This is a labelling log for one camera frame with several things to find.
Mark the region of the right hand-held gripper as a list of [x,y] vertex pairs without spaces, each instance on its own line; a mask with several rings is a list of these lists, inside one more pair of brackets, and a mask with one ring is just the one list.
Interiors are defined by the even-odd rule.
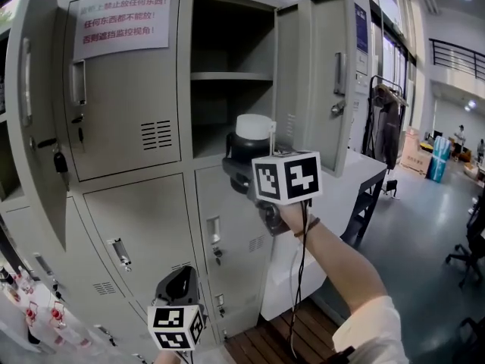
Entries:
[[273,236],[289,230],[281,217],[281,206],[297,204],[307,218],[311,201],[322,194],[318,152],[286,152],[254,158],[252,166],[226,157],[222,159],[222,168],[236,192],[251,195],[255,191],[255,204]]

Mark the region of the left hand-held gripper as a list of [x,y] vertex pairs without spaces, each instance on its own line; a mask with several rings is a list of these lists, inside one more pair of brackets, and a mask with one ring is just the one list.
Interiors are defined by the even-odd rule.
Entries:
[[[205,307],[199,304],[196,270],[184,266],[163,278],[156,300],[147,308],[147,326],[159,350],[194,351],[205,330]],[[180,300],[181,303],[169,303]]]

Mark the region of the person's right hand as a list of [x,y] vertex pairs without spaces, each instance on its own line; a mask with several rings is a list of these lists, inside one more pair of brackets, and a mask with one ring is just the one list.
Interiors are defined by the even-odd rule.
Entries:
[[304,202],[278,206],[280,217],[293,232],[295,237],[301,237],[321,223],[321,220],[309,214]]

